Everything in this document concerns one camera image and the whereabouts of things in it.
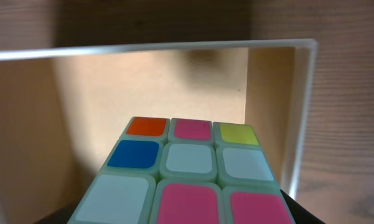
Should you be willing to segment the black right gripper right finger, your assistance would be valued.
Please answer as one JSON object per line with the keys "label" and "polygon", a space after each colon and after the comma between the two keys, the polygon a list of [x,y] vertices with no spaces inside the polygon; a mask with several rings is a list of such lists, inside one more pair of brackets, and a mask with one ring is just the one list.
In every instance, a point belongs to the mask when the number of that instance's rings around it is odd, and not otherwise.
{"label": "black right gripper right finger", "polygon": [[325,224],[322,220],[299,205],[286,192],[281,190],[281,193],[296,224]]}

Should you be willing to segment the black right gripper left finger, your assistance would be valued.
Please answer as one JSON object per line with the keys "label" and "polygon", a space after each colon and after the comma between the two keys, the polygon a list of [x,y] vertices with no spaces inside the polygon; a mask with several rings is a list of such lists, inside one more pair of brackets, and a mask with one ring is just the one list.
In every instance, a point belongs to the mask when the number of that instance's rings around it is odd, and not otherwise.
{"label": "black right gripper left finger", "polygon": [[47,215],[46,217],[34,222],[34,224],[67,224],[77,208],[77,205],[78,204],[75,202],[66,205],[50,215]]}

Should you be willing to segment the colourful puzzle cube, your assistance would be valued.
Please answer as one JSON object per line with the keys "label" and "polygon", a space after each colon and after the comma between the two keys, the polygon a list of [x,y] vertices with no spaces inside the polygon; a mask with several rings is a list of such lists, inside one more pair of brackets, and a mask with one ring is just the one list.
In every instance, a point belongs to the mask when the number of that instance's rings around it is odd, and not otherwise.
{"label": "colourful puzzle cube", "polygon": [[70,223],[293,223],[246,124],[133,117]]}

